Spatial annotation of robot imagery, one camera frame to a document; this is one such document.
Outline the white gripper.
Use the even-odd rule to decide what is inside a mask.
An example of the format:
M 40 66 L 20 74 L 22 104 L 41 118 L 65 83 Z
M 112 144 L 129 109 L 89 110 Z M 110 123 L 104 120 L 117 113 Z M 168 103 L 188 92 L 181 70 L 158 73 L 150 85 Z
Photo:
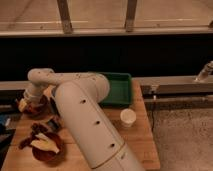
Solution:
M 19 101 L 18 109 L 20 112 L 24 112 L 27 107 L 27 102 L 39 103 L 45 88 L 43 86 L 34 85 L 30 83 L 24 91 L 24 98 Z

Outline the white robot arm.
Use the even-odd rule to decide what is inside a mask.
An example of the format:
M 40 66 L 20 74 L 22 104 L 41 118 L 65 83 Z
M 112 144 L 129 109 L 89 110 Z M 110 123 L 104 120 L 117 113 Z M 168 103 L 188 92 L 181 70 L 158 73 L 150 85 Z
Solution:
M 53 85 L 57 110 L 92 171 L 145 171 L 99 106 L 110 91 L 104 75 L 36 68 L 28 72 L 28 80 L 21 108 L 37 104 Z

